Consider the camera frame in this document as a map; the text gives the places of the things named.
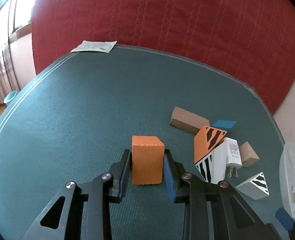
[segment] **screw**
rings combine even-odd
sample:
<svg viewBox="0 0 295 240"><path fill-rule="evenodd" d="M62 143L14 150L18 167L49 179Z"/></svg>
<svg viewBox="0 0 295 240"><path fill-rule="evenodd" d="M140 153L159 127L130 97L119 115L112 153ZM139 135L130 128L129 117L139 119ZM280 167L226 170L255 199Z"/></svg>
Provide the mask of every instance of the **screw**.
<svg viewBox="0 0 295 240"><path fill-rule="evenodd" d="M225 180L221 180L219 182L219 185L222 187L222 188L227 188L229 186L228 182L225 181Z"/></svg>
<svg viewBox="0 0 295 240"><path fill-rule="evenodd" d="M189 172L186 172L186 173L183 174L183 178L184 179L191 179L192 178L192 174L189 173Z"/></svg>
<svg viewBox="0 0 295 240"><path fill-rule="evenodd" d="M111 174L110 173L104 173L102 175L102 179L110 179L111 178Z"/></svg>
<svg viewBox="0 0 295 240"><path fill-rule="evenodd" d="M67 188L74 188L76 185L76 183L74 181L69 181L67 184L66 184L66 187Z"/></svg>

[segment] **window sill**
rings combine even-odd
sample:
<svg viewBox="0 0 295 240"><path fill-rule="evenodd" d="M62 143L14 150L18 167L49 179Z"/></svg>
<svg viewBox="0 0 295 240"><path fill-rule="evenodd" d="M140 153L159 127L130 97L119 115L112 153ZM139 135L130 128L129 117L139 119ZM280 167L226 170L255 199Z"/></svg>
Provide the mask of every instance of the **window sill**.
<svg viewBox="0 0 295 240"><path fill-rule="evenodd" d="M9 36L9 44L30 33L32 33L32 23L29 23L28 25L25 25L24 27L18 29L16 32L12 33Z"/></svg>

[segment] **brown wooden block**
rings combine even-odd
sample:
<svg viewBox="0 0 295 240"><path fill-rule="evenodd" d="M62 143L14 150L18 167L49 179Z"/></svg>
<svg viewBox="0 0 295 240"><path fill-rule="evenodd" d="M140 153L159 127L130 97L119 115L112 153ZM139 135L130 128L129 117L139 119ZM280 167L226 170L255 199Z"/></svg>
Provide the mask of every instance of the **brown wooden block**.
<svg viewBox="0 0 295 240"><path fill-rule="evenodd" d="M132 183L160 184L165 146L156 136L132 137Z"/></svg>
<svg viewBox="0 0 295 240"><path fill-rule="evenodd" d="M248 142L245 142L239 149L243 167L249 167L260 159Z"/></svg>
<svg viewBox="0 0 295 240"><path fill-rule="evenodd" d="M194 163L205 157L226 135L226 131L204 125L194 137Z"/></svg>
<svg viewBox="0 0 295 240"><path fill-rule="evenodd" d="M172 112L169 125L197 134L204 125L209 126L209 120L176 106Z"/></svg>

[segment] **white border line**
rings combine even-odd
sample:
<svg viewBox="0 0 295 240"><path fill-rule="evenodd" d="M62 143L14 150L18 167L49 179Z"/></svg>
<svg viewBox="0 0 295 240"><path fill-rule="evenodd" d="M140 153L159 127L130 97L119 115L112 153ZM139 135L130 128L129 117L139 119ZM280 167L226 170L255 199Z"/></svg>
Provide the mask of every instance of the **white border line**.
<svg viewBox="0 0 295 240"><path fill-rule="evenodd" d="M41 81L44 80L44 78L46 78L49 74L51 74L54 70L56 70L58 67L60 67L63 63L65 63L67 60L69 60L71 57L74 57L76 54L78 54L78 52L73 53L68 55L67 57L65 57L64 59L62 59L61 61L59 61L56 65L54 65L52 68L50 68L46 73L44 73L38 80L36 80L25 92L24 94L16 101L16 103L14 104L14 106L12 106L12 108L9 110L9 112L7 113L7 115L4 117L4 119L2 120L1 124L0 124L0 133L3 130L4 125L7 123L7 121L9 120L9 118L11 117L11 115L14 113L14 111L17 109L17 107L22 103L22 101L28 96L29 93L32 92L32 90L34 88L37 87L38 84L41 83Z"/></svg>

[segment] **red quilted fabric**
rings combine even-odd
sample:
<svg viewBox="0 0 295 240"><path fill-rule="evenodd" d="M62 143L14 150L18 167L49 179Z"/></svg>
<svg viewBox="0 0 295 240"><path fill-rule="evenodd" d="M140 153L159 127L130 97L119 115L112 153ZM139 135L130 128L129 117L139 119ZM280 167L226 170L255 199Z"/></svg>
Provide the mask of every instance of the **red quilted fabric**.
<svg viewBox="0 0 295 240"><path fill-rule="evenodd" d="M36 0L36 73L83 40L158 49L253 86L274 113L295 79L289 0Z"/></svg>

